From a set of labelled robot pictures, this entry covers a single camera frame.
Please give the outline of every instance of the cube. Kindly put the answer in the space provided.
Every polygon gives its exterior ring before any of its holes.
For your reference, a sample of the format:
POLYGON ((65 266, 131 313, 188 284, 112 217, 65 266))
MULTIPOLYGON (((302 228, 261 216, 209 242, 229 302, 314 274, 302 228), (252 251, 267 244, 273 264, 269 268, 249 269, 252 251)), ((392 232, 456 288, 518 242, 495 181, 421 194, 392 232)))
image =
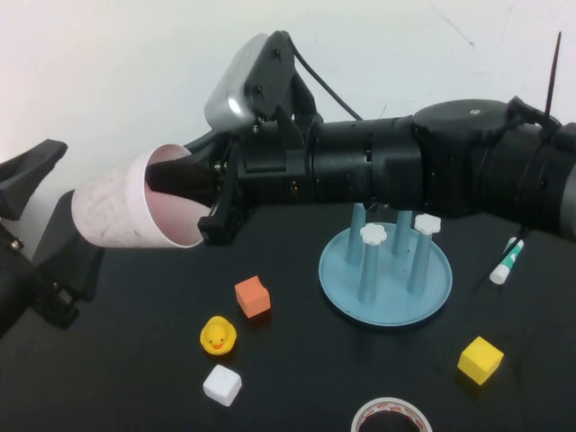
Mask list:
POLYGON ((258 276, 251 277, 235 286, 236 300, 247 317, 270 309, 270 294, 260 283, 258 276))
POLYGON ((477 337, 460 355, 458 369, 482 385, 498 368, 503 356, 497 348, 477 337))
POLYGON ((210 399, 229 407, 242 387, 242 379, 234 371, 217 364, 202 387, 210 399))

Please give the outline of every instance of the blue plate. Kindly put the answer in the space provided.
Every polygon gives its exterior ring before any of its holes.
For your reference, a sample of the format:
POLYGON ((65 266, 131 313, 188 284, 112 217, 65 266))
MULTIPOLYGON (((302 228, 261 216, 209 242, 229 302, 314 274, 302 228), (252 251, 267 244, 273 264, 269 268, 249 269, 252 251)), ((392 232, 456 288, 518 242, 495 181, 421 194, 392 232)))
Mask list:
POLYGON ((395 223, 379 223, 386 228, 388 240, 379 246, 376 300, 372 304, 357 299, 360 288, 362 262, 350 265, 346 260, 348 233, 337 234, 324 248, 319 262, 319 278, 324 293, 331 302, 346 315, 375 326, 398 327, 424 320, 448 299, 452 289, 452 269, 444 252, 432 243, 428 260, 427 280, 424 293, 408 292, 408 279, 418 232, 410 230, 408 249, 404 258, 392 254, 395 223))

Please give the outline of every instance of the table surface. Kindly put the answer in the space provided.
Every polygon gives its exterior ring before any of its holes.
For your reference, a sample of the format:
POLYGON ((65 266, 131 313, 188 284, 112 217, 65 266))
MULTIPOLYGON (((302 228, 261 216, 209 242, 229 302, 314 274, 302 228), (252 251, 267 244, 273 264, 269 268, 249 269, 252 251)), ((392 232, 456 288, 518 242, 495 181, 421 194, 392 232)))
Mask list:
POLYGON ((435 432, 576 430, 576 246, 532 233, 503 290, 474 290, 517 227, 445 220, 435 235, 454 274, 445 307, 423 325, 370 328, 338 313, 318 278, 351 209, 262 208, 230 247, 106 251, 96 297, 69 330, 29 310, 0 341, 0 428, 344 432, 364 403, 391 396, 435 432), (254 322, 234 294, 252 275, 272 299, 254 322), (230 355, 200 347, 213 315, 238 330, 230 355), (456 369, 477 336, 504 352, 480 388, 456 369), (217 363, 242 376, 230 408, 203 394, 217 363))

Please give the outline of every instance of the marker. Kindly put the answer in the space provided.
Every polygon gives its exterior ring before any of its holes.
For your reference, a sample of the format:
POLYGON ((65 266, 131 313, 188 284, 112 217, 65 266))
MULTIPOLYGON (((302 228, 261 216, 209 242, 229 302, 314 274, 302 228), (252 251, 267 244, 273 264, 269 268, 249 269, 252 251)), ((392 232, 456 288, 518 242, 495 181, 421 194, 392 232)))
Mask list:
MULTIPOLYGON (((504 250, 508 249, 512 243, 516 241, 516 237, 511 238, 508 241, 508 244, 504 248, 504 250)), ((510 274, 510 270, 512 270, 512 266, 516 263, 518 255, 520 255, 520 251, 524 247, 524 241, 520 240, 517 245, 514 246, 512 250, 510 250, 509 254, 502 260, 500 264, 494 269, 494 271, 490 274, 490 280, 493 281, 495 284, 502 285, 506 282, 508 275, 510 274)))

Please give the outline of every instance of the yellow rubber duck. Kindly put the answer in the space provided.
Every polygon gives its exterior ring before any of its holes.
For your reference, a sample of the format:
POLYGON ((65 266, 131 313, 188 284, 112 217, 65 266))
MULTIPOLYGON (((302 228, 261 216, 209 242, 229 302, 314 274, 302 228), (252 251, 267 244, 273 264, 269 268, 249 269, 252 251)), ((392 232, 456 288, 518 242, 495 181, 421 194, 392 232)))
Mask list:
POLYGON ((212 317, 200 333, 200 343, 208 354, 221 356, 236 343, 236 329, 223 317, 212 317))

